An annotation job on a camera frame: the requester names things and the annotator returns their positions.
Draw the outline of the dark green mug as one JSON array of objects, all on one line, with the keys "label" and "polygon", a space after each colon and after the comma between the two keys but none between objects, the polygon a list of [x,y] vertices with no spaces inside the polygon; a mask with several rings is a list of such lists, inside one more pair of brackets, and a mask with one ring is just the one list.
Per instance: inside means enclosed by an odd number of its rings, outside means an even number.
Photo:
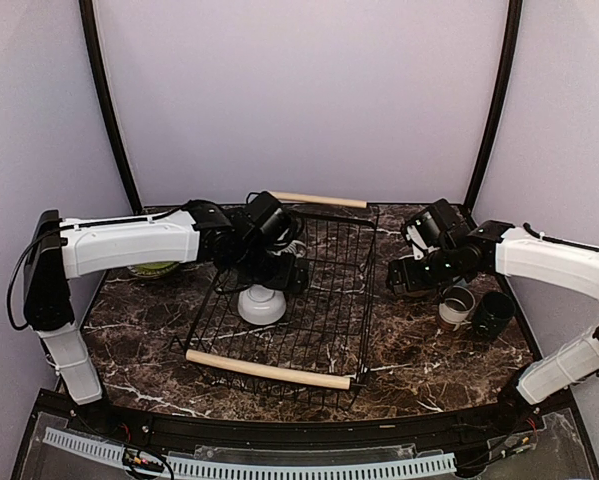
[{"label": "dark green mug", "polygon": [[474,334],[481,339],[494,340],[514,317],[516,307],[513,299],[499,291],[483,295],[471,319]]}]

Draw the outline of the white cup brown band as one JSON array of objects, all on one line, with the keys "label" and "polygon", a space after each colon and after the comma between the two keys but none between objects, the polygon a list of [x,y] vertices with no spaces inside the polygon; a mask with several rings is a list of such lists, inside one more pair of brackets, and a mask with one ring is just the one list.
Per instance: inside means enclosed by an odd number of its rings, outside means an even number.
[{"label": "white cup brown band", "polygon": [[446,331],[457,331],[468,321],[476,307],[476,300],[470,290],[463,286],[445,289],[438,305],[437,323]]}]

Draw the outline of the striped grey white bowl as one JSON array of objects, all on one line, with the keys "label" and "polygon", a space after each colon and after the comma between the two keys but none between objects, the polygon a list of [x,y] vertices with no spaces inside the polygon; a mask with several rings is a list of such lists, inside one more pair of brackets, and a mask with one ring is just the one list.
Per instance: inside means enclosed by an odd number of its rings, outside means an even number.
[{"label": "striped grey white bowl", "polygon": [[272,255],[280,256],[282,254],[292,254],[297,258],[303,258],[306,255],[306,252],[306,244],[299,239],[294,239],[282,248],[272,249],[270,251]]}]

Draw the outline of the grey patterned glass plate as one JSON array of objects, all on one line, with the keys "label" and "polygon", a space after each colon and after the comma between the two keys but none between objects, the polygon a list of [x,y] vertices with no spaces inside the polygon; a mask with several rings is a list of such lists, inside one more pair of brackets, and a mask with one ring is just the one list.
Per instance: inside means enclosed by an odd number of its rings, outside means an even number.
[{"label": "grey patterned glass plate", "polygon": [[181,268],[179,263],[153,263],[128,266],[130,275],[141,280],[157,280],[173,274]]}]

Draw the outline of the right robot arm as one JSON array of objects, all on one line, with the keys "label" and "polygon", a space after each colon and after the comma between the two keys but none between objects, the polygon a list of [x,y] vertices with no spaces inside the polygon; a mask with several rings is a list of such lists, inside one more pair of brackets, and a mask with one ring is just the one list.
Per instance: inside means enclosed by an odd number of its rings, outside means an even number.
[{"label": "right robot arm", "polygon": [[470,281],[479,274],[509,280],[543,357],[510,382],[510,393],[489,413],[500,434],[513,432],[537,406],[568,387],[587,392],[599,381],[599,225],[578,228],[580,240],[547,234],[529,224],[489,220],[474,229],[432,219],[408,221],[410,251],[389,261],[386,286],[416,296]]}]

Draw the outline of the white ceramic bowl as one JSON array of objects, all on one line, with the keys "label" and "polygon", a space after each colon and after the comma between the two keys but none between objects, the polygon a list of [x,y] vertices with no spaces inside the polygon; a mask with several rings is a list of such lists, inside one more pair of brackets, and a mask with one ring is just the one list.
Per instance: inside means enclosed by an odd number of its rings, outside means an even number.
[{"label": "white ceramic bowl", "polygon": [[279,290],[253,285],[238,297],[238,314],[247,323],[268,326],[278,322],[286,312],[286,299]]}]

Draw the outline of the beige ceramic bowl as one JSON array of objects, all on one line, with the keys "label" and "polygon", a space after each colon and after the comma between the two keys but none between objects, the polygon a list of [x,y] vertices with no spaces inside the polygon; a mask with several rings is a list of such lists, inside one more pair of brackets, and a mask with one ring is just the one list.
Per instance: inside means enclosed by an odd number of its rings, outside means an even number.
[{"label": "beige ceramic bowl", "polygon": [[395,293],[395,296],[399,299],[403,299],[404,301],[419,301],[424,298],[433,298],[437,293],[437,289],[418,290],[413,292],[403,290]]}]

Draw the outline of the green plate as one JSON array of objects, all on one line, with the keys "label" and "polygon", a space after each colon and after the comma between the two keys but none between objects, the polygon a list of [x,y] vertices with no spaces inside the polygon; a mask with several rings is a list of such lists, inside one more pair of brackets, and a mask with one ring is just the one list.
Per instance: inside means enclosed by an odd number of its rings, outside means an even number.
[{"label": "green plate", "polygon": [[128,270],[138,277],[158,277],[166,275],[179,267],[177,262],[154,262],[129,266]]}]

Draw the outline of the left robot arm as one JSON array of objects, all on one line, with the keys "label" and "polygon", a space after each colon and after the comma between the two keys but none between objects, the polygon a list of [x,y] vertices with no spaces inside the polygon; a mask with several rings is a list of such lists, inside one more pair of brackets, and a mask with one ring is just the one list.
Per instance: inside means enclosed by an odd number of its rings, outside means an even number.
[{"label": "left robot arm", "polygon": [[190,200],[167,212],[109,219],[63,219],[47,210],[13,270],[23,280],[23,324],[50,354],[80,417],[99,436],[120,427],[104,400],[71,304],[69,280],[151,263],[211,263],[246,285],[298,294],[309,283],[306,260],[288,252],[299,223],[268,192],[238,207]]}]

